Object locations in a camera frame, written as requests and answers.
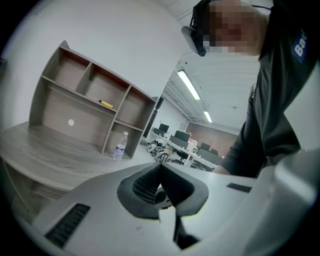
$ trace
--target plastic bottle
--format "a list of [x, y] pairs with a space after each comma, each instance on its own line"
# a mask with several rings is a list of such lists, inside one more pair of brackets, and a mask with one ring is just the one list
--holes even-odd
[[116, 148], [114, 150], [113, 159], [115, 160], [122, 159], [125, 153], [127, 142], [128, 142], [128, 133], [124, 131], [120, 142], [116, 145]]

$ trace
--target black shirt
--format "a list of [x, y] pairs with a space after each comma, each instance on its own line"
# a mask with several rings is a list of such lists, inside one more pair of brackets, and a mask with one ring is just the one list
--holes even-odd
[[246, 121], [221, 164], [232, 175], [256, 177], [263, 167], [300, 149], [284, 111], [307, 81], [317, 55], [295, 17], [276, 4], [271, 8]]

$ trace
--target fluorescent light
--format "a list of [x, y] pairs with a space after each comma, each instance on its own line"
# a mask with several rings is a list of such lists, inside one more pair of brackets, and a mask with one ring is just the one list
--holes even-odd
[[198, 93], [196, 92], [196, 89], [192, 85], [192, 83], [191, 83], [189, 77], [187, 76], [186, 72], [184, 70], [179, 70], [177, 73], [178, 73], [179, 77], [182, 79], [182, 81], [185, 83], [186, 87], [188, 87], [188, 89], [192, 93], [193, 97], [196, 100], [200, 100], [200, 97], [199, 97]]
[[210, 117], [209, 113], [208, 113], [207, 111], [203, 111], [203, 113], [205, 114], [205, 116], [206, 116], [206, 118], [208, 119], [208, 121], [209, 121], [210, 123], [212, 123], [212, 120], [211, 120], [211, 117]]

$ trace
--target white wall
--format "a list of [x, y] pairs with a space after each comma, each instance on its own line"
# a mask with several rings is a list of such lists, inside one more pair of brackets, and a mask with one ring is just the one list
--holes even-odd
[[0, 130], [29, 118], [44, 66], [59, 44], [118, 73], [150, 96], [160, 96], [184, 43], [181, 26], [149, 0], [53, 0], [20, 24], [3, 58]]
[[184, 127], [187, 129], [188, 120], [167, 100], [163, 100], [162, 105], [153, 121], [152, 127], [159, 128], [160, 124], [169, 126], [168, 132], [175, 135], [176, 130]]

